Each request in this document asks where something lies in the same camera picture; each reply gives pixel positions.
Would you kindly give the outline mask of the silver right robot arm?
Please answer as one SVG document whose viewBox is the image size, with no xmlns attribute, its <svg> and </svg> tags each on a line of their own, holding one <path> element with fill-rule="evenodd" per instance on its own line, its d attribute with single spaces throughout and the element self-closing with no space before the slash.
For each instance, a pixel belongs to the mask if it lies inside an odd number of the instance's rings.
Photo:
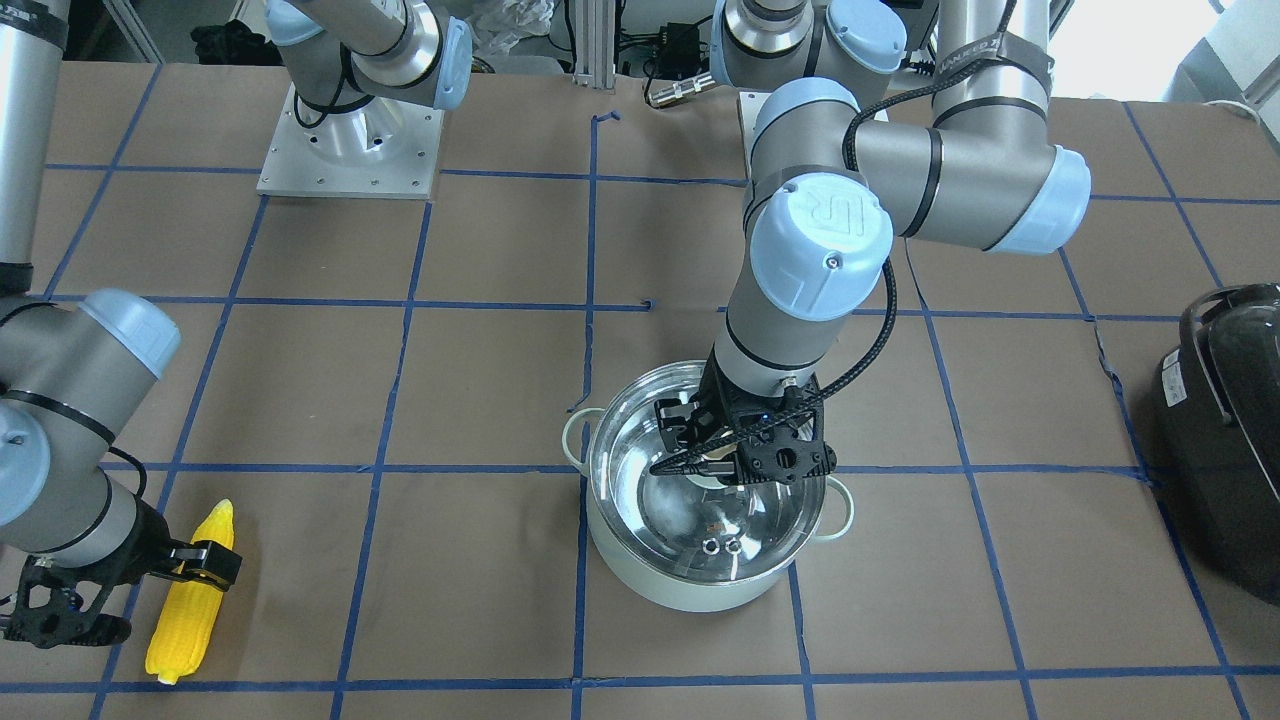
<svg viewBox="0 0 1280 720">
<path fill-rule="evenodd" d="M 123 290 L 73 309 L 29 292 L 69 14 L 67 1 L 3 4 L 3 543 L 72 584 L 150 574 L 229 585 L 237 555 L 188 550 L 100 466 L 177 352 L 177 324 Z M 466 94 L 474 35 L 438 1 L 271 3 L 268 17 L 285 46 L 297 18 L 334 38 L 339 79 L 358 94 L 438 109 Z"/>
</svg>

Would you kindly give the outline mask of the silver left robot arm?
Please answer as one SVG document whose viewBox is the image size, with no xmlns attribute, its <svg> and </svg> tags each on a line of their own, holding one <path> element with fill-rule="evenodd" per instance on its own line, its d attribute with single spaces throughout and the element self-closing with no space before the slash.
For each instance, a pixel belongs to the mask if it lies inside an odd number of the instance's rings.
<svg viewBox="0 0 1280 720">
<path fill-rule="evenodd" d="M 942 1 L 931 82 L 887 97 L 911 47 L 887 3 L 717 3 L 713 81 L 765 94 L 746 250 L 698 391 L 655 405 L 654 474 L 829 471 L 822 405 L 890 337 L 895 240 L 1029 255 L 1070 240 L 1091 170 L 1047 137 L 1050 24 L 1047 1 Z"/>
</svg>

